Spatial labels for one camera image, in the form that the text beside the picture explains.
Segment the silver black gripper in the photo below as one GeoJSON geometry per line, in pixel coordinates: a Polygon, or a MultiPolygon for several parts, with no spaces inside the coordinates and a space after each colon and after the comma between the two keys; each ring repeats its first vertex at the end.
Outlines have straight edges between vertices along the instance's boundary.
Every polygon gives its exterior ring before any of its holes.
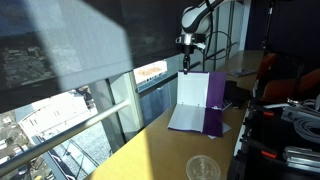
{"type": "Polygon", "coordinates": [[[181,45],[183,57],[183,73],[187,74],[190,69],[190,54],[194,53],[196,48],[203,50],[206,48],[204,34],[181,34],[175,42],[181,45]]]}

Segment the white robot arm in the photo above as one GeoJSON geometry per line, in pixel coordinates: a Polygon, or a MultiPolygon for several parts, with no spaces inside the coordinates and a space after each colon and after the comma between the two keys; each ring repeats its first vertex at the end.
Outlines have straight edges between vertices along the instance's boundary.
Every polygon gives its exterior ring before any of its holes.
{"type": "Polygon", "coordinates": [[[203,0],[199,5],[187,7],[183,11],[181,35],[176,38],[175,42],[182,46],[184,74],[190,71],[190,55],[194,49],[204,50],[206,48],[202,36],[213,29],[213,11],[228,1],[230,0],[203,0]]]}

